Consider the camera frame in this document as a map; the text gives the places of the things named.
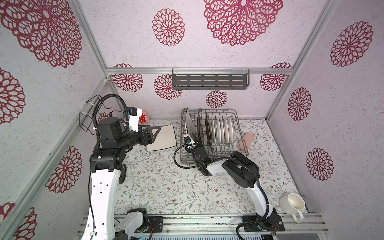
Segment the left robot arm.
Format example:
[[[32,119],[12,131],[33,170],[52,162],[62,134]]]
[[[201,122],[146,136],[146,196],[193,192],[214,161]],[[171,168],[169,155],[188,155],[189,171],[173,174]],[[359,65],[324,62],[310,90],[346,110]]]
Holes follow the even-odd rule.
[[[135,231],[148,227],[148,213],[144,208],[129,211],[116,225],[114,204],[117,186],[127,176],[127,166],[123,162],[126,154],[136,145],[152,144],[161,129],[123,127],[123,123],[128,121],[117,117],[94,120],[97,144],[90,157],[90,208],[83,240],[129,240]]]

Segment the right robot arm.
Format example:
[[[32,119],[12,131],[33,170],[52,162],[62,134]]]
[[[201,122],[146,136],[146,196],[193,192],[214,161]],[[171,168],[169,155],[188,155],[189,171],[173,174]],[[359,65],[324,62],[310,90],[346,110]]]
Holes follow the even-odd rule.
[[[281,216],[276,209],[270,206],[269,199],[260,183],[259,167],[238,151],[232,152],[228,156],[210,159],[208,152],[203,144],[195,141],[193,137],[184,135],[185,150],[192,155],[196,168],[204,176],[212,177],[220,173],[227,173],[240,187],[247,190],[252,203],[254,204],[256,215],[246,217],[240,224],[240,228],[246,231],[284,231],[285,227]]]

